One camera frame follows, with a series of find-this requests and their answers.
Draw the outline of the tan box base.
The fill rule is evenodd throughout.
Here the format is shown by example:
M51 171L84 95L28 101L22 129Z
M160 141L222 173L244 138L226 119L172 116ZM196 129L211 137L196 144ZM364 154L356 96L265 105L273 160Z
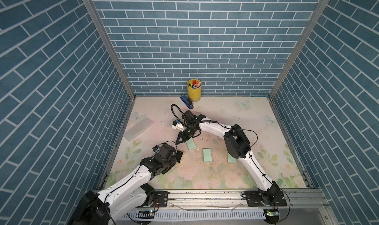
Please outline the tan box base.
M181 160L183 158L183 155L184 155L184 151L180 151L178 150L175 154L175 159L177 161L177 163L181 163Z

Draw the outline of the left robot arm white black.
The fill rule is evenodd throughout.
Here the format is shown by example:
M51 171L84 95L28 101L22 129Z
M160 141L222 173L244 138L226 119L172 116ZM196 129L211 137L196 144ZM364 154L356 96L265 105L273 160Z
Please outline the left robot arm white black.
M68 224L114 225L132 209L152 203L155 190L148 182L177 164L177 145L166 141L153 150L152 156L142 159L138 167L114 185L85 193Z

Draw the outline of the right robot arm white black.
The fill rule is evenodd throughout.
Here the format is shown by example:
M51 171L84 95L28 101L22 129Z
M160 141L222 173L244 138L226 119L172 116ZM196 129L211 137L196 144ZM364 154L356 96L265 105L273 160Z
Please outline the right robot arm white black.
M228 154L232 158L241 161L253 177L260 193L261 202L268 206L274 206L278 202L281 198L281 189L266 174L251 152L252 145L245 134L247 130L237 124L221 124L205 115L196 116L190 110L183 112L176 104L172 104L170 109L176 118L172 127L180 131L176 144L186 143L190 139L200 136L203 132L208 132L224 139Z

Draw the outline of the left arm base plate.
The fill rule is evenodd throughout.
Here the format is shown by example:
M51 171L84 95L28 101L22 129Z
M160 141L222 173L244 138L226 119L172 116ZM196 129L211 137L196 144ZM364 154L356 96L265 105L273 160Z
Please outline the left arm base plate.
M147 195L145 202L142 207L167 207L168 204L168 191L155 191L154 193L150 193Z

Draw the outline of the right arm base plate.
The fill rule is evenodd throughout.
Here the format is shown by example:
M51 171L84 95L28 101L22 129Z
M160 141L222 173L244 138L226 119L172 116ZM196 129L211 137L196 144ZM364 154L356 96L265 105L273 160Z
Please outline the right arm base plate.
M287 201L283 191L279 190L275 195L260 190L246 190L241 194L249 207L286 207Z

